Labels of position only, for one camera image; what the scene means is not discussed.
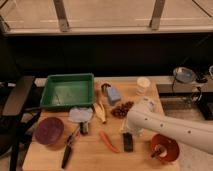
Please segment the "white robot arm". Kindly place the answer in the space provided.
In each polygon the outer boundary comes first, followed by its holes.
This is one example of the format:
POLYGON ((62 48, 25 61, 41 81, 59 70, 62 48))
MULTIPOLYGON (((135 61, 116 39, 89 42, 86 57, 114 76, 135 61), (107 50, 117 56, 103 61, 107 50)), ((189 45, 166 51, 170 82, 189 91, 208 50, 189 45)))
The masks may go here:
POLYGON ((213 155, 213 125, 163 116, 155 102, 142 97, 127 112, 122 131, 137 135, 148 129, 213 155))

